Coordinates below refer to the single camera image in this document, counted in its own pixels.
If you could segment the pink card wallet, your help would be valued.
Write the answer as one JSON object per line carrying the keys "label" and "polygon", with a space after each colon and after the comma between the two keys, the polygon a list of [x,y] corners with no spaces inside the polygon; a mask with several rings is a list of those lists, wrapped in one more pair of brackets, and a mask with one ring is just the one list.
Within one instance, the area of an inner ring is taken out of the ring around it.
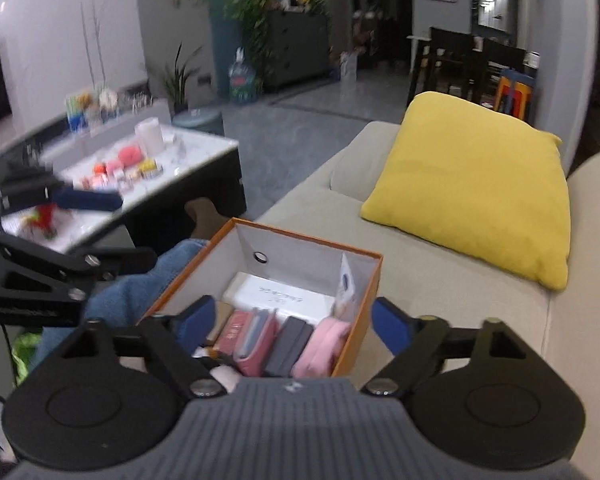
{"label": "pink card wallet", "polygon": [[239,333],[233,361],[245,376],[258,377],[278,332],[276,310],[253,309]]}

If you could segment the white long box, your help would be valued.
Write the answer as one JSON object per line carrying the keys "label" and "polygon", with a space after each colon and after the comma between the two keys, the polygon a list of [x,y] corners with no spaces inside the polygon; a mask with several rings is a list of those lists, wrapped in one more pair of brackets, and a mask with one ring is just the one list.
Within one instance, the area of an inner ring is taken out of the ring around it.
{"label": "white long box", "polygon": [[311,325],[329,318],[334,305],[332,296],[244,272],[234,276],[223,292],[222,301],[243,311],[276,310],[280,322],[294,316]]}

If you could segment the dark illustrated card box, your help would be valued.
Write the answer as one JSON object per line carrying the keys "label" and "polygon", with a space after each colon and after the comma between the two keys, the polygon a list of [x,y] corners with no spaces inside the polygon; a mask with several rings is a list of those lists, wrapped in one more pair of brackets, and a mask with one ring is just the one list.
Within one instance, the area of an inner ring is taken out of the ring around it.
{"label": "dark illustrated card box", "polygon": [[235,310],[230,315],[213,346],[214,352],[220,358],[230,358],[233,355],[240,334],[250,320],[250,311]]}

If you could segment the gold small box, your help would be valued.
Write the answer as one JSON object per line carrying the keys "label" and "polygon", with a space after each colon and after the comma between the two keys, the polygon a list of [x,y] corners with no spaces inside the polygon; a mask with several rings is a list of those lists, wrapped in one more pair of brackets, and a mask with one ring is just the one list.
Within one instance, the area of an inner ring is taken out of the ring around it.
{"label": "gold small box", "polygon": [[213,324],[212,329],[208,333],[204,344],[207,347],[212,347],[215,345],[215,341],[218,340],[219,336],[222,334],[222,330],[230,319],[230,317],[234,313],[234,307],[230,304],[226,304],[223,301],[217,301],[215,303],[215,322]]}

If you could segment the pink white bunny plush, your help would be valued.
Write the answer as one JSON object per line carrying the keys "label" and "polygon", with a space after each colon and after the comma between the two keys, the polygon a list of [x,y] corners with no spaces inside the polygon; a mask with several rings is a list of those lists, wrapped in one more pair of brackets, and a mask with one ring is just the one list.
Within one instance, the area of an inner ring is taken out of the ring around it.
{"label": "pink white bunny plush", "polygon": [[232,393],[242,379],[242,374],[226,364],[218,357],[215,351],[210,347],[198,347],[193,354],[193,358],[197,359],[208,370],[210,375],[228,392]]}

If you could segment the red feather toy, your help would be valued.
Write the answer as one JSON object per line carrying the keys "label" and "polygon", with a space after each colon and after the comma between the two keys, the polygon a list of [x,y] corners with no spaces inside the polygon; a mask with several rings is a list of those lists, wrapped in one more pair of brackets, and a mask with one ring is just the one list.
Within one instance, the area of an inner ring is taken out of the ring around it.
{"label": "red feather toy", "polygon": [[56,204],[36,206],[20,222],[17,234],[26,240],[53,240],[72,219],[72,213]]}

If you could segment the pink fluffy toy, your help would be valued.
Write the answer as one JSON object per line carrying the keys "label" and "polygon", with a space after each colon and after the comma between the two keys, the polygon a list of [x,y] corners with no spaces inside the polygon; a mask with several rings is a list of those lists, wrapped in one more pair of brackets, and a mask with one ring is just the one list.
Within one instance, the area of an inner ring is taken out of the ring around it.
{"label": "pink fluffy toy", "polygon": [[145,155],[137,144],[130,144],[118,151],[117,159],[122,168],[130,168],[142,162]]}

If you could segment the white marble coffee table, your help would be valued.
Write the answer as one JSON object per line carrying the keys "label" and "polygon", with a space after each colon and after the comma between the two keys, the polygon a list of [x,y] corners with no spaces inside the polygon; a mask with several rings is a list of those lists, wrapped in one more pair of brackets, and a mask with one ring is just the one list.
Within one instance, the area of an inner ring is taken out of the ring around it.
{"label": "white marble coffee table", "polygon": [[192,234],[194,220],[185,211],[191,200],[205,198],[225,217],[239,217],[246,212],[236,140],[172,126],[162,128],[162,137],[166,146],[161,153],[133,167],[118,168],[112,176],[95,171],[128,146],[138,148],[140,142],[132,136],[58,174],[76,188],[92,184],[97,192],[118,193],[122,199],[119,209],[59,207],[53,211],[50,232],[45,234],[40,229],[42,216],[29,206],[3,217],[1,227],[56,252],[71,252],[123,226],[134,245],[162,254]]}

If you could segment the white cup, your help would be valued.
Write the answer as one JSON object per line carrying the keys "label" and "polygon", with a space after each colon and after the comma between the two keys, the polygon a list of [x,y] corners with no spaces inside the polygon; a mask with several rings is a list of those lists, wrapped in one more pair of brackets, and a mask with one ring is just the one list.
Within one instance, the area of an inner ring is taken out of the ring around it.
{"label": "white cup", "polygon": [[137,142],[148,158],[156,157],[166,148],[163,140],[162,129],[157,117],[151,117],[139,122],[134,133]]}

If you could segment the orange white storage box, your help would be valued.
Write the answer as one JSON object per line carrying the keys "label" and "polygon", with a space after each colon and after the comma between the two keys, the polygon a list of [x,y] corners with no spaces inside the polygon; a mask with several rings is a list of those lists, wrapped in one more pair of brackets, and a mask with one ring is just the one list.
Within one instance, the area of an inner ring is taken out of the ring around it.
{"label": "orange white storage box", "polygon": [[315,326],[324,318],[350,325],[332,374],[354,369],[380,281],[382,255],[330,240],[232,219],[215,234],[146,311],[176,315],[209,295],[238,310],[272,310]]}

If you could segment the beige sofa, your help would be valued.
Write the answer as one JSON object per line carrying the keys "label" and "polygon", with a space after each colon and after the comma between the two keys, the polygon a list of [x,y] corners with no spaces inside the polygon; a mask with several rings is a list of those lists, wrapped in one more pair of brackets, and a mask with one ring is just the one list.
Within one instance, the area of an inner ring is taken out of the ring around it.
{"label": "beige sofa", "polygon": [[600,154],[568,180],[569,282],[549,292],[494,266],[363,220],[398,126],[371,122],[262,217],[270,226],[378,252],[378,292],[410,315],[460,327],[506,322],[580,396],[586,413],[573,463],[600,479]]}

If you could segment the yellow pillow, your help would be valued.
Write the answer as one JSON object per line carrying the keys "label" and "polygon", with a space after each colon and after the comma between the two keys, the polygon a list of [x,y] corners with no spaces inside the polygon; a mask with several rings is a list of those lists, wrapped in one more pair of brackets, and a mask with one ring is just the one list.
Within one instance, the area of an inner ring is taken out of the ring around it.
{"label": "yellow pillow", "polygon": [[563,290],[571,217],[560,144],[515,117],[422,92],[361,216]]}

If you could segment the water jug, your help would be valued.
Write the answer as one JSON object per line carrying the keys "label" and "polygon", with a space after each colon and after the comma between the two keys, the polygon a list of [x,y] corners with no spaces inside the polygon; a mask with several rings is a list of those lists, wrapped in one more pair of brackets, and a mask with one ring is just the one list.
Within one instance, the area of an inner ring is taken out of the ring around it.
{"label": "water jug", "polygon": [[228,69],[230,99],[238,104],[246,104],[257,99],[256,72],[246,62],[245,51],[238,48],[233,64]]}

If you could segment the dark cabinet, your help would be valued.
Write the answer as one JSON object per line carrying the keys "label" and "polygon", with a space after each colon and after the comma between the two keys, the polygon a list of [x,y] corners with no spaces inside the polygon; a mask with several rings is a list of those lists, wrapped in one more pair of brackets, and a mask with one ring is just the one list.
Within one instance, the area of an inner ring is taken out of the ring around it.
{"label": "dark cabinet", "polygon": [[268,12],[270,57],[266,90],[277,90],[330,72],[328,17],[319,13]]}

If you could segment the dark dining table chairs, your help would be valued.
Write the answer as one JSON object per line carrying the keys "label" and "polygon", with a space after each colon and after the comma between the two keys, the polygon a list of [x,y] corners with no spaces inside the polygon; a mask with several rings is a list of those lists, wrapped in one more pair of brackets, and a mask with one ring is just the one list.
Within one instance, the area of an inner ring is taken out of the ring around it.
{"label": "dark dining table chairs", "polygon": [[407,99],[417,92],[436,91],[440,82],[460,88],[460,97],[481,104],[495,86],[492,108],[526,122],[535,88],[527,53],[492,39],[476,43],[476,37],[442,28],[429,29],[417,40]]}

